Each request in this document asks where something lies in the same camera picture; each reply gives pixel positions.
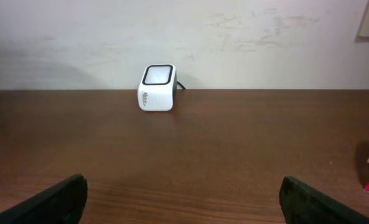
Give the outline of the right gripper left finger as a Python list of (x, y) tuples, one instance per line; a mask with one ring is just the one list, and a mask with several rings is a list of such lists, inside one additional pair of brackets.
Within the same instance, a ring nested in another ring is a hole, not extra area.
[(0, 224), (80, 221), (88, 196), (87, 181), (75, 174), (0, 213)]

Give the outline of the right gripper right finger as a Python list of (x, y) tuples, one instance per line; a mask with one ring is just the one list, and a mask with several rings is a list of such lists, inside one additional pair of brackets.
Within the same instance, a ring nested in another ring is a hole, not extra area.
[(279, 204), (290, 224), (369, 224), (369, 217), (291, 176), (283, 178)]

